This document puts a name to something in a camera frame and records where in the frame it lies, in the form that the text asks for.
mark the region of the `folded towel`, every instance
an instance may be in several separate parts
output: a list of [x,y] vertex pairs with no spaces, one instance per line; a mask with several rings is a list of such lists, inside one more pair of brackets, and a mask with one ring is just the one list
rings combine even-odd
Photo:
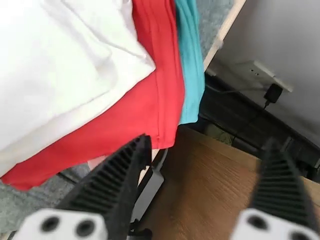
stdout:
[[[30,38],[30,45],[20,43],[25,42],[24,38],[16,40],[21,46],[12,46],[6,53],[12,61],[19,58],[20,65],[12,62],[14,68],[10,72],[14,74],[8,75],[10,78],[2,76],[4,70],[0,70],[0,85],[5,84],[5,88],[0,87],[0,93],[4,92],[0,94],[0,111],[5,113],[0,118],[0,143],[8,143],[7,137],[16,134],[10,138],[11,144],[0,148],[0,176],[105,112],[155,69],[153,60],[137,41],[130,0],[31,3],[22,4],[21,8],[26,9],[19,10],[26,16],[17,21],[30,27],[15,29],[19,30],[17,34],[25,33]],[[69,42],[60,35],[53,38],[54,30],[66,35]],[[28,53],[25,59],[16,56],[24,47]],[[76,47],[83,56],[77,54]],[[32,61],[38,55],[41,58]]]
[[175,0],[179,51],[185,88],[180,124],[198,120],[200,101],[205,91],[205,74],[199,36],[196,0]]
[[21,190],[39,186],[63,169],[112,154],[143,133],[151,136],[154,149],[174,144],[184,102],[175,2],[133,0],[133,19],[156,70],[109,110],[17,164],[2,176],[4,183]]

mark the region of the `white cloth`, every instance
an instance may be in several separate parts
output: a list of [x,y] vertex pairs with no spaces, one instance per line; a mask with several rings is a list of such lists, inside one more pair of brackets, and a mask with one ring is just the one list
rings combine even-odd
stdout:
[[[15,26],[11,40],[18,35],[20,40],[16,39],[15,44],[21,47],[12,52],[18,55],[27,48],[27,54],[16,57],[6,51],[6,57],[21,61],[20,65],[14,65],[13,61],[13,66],[8,64],[15,85],[9,84],[12,91],[0,94],[0,111],[6,113],[3,115],[6,117],[0,119],[0,131],[5,131],[0,133],[0,176],[105,112],[155,69],[152,59],[137,41],[131,0],[8,2],[19,2],[15,10],[19,6],[26,15],[16,14],[21,21]],[[0,16],[1,27],[4,26],[2,18]],[[13,28],[11,22],[7,22],[7,26]],[[29,44],[22,43],[26,41],[24,37],[30,38]],[[37,43],[34,38],[43,41]],[[47,58],[35,58],[34,52]],[[2,69],[0,74],[2,86]]]

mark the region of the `teal towel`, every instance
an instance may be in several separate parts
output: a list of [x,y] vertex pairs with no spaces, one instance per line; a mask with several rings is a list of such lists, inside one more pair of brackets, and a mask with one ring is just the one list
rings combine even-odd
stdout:
[[199,36],[196,0],[175,0],[179,52],[185,97],[179,124],[198,120],[200,101],[205,91],[204,63]]

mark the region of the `red towel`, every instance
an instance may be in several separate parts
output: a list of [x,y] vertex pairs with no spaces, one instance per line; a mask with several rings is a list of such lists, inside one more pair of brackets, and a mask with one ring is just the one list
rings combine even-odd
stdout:
[[39,186],[66,168],[112,154],[142,133],[151,136],[154,149],[174,144],[185,94],[174,0],[133,0],[133,18],[155,72],[105,113],[17,164],[2,176],[5,184],[20,190]]

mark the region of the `wall outlet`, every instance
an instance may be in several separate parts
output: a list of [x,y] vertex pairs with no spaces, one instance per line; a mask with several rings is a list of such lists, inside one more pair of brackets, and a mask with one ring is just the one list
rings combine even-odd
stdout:
[[253,87],[266,87],[271,84],[277,84],[287,92],[292,92],[294,88],[277,78],[269,69],[258,61],[245,61],[230,66],[231,70],[249,82]]

